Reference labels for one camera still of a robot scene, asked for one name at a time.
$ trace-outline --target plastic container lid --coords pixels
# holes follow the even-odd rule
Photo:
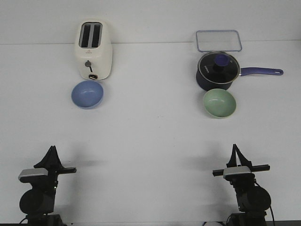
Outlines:
[[[240,52],[242,50],[239,34],[235,30],[197,31],[198,51]]]

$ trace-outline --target pot lid knob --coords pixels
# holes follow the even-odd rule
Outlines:
[[[220,67],[225,67],[229,64],[230,58],[226,54],[220,53],[215,56],[214,62]]]

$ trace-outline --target white table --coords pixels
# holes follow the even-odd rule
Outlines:
[[[225,221],[238,211],[235,192],[212,170],[226,167],[234,143],[254,165],[271,166],[256,178],[276,220],[300,219],[301,41],[242,44],[241,67],[285,73],[238,78],[229,89],[237,110],[221,120],[203,109],[195,43],[114,44],[93,110],[71,101],[83,81],[73,45],[0,45],[1,222],[24,217],[18,202],[31,186],[17,176],[51,145],[78,169],[59,176],[64,222]]]

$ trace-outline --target cable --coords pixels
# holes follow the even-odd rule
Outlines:
[[[222,221],[215,221],[216,223],[219,223],[222,226],[226,226]]]
[[[228,216],[228,218],[227,218],[227,220],[226,220],[226,226],[228,226],[228,223],[229,223],[230,217],[231,217],[231,215],[230,215],[230,216]]]
[[[24,218],[23,220],[21,220],[19,224],[22,224],[22,222],[25,221],[25,220],[26,220],[26,218]]]
[[[269,206],[269,210],[271,211],[271,215],[272,215],[272,219],[273,219],[273,226],[275,226],[275,218],[274,218],[274,213],[273,213],[273,210],[272,210],[272,206],[271,206],[271,205]]]
[[[272,206],[269,207],[269,210],[271,211],[271,215],[272,215],[272,218],[273,218],[273,226],[275,226],[275,218],[274,218],[274,213],[273,213],[273,210],[272,210]]]

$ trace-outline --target bowl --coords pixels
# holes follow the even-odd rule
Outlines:
[[[101,102],[103,87],[96,81],[83,81],[74,87],[71,98],[76,106],[92,109]]]
[[[216,118],[226,118],[236,109],[235,98],[224,89],[212,89],[206,92],[203,105],[206,111]]]

